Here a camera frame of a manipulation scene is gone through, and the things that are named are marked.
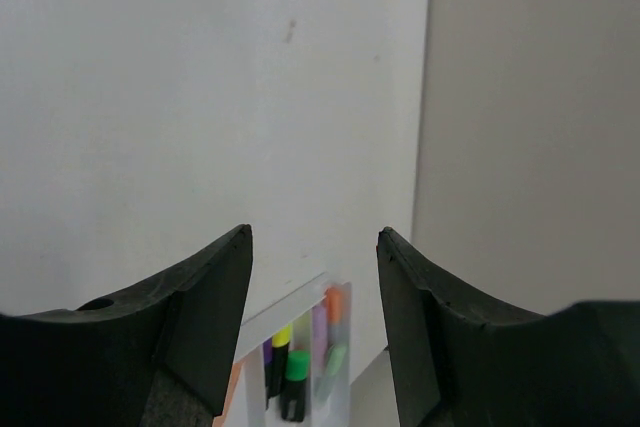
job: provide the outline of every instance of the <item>green marker cap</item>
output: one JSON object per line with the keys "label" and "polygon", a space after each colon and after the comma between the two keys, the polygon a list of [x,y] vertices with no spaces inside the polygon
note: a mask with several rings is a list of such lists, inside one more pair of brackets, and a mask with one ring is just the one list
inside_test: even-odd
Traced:
{"label": "green marker cap", "polygon": [[311,354],[309,352],[304,350],[293,350],[289,352],[285,378],[294,382],[306,379],[309,374],[310,363]]}
{"label": "green marker cap", "polygon": [[340,371],[344,358],[347,355],[347,346],[344,344],[336,344],[329,351],[329,360],[327,360],[327,368],[325,375],[334,376]]}

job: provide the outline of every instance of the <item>yellow marker cap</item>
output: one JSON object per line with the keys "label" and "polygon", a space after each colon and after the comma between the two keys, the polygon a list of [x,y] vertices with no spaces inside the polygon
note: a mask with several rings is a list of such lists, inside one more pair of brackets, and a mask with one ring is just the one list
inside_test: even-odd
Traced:
{"label": "yellow marker cap", "polygon": [[291,341],[291,324],[287,325],[284,329],[273,336],[271,344],[273,348],[284,347]]}

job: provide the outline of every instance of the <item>pink marker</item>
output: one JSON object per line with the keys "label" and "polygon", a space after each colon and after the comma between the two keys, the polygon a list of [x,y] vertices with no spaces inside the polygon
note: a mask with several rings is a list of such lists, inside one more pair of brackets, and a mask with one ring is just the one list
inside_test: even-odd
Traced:
{"label": "pink marker", "polygon": [[313,368],[317,375],[324,373],[329,348],[329,328],[327,325],[327,306],[323,301],[312,309],[313,323]]}

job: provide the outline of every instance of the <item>purple marker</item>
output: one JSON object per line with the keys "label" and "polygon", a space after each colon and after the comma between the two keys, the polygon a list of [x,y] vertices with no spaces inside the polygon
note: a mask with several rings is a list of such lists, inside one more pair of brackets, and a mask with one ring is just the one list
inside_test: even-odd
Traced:
{"label": "purple marker", "polygon": [[273,346],[271,339],[262,344],[262,356],[264,358],[264,385],[266,387],[265,397],[267,398],[267,409],[269,408],[269,386],[271,385],[271,361],[273,360]]}
{"label": "purple marker", "polygon": [[313,368],[316,375],[324,373],[327,349],[329,348],[329,328],[327,306],[323,301],[312,310],[313,323]]}

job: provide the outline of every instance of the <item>orange object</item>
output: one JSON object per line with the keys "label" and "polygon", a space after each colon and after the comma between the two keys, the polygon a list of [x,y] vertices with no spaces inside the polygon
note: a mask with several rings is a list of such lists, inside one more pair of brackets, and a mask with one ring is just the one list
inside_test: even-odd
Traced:
{"label": "orange object", "polygon": [[231,401],[233,400],[233,394],[236,391],[236,386],[238,385],[238,380],[240,379],[240,372],[242,372],[243,364],[244,359],[236,362],[235,364],[233,364],[233,367],[231,367],[229,387],[227,388],[227,396],[224,399],[224,410],[222,411],[222,415],[220,417],[216,417],[215,419],[213,419],[212,427],[222,427],[224,425],[224,421],[227,419],[229,409],[231,408]]}
{"label": "orange object", "polygon": [[338,324],[342,321],[342,310],[344,304],[344,295],[337,287],[329,287],[325,292],[327,300],[327,313],[329,323]]}

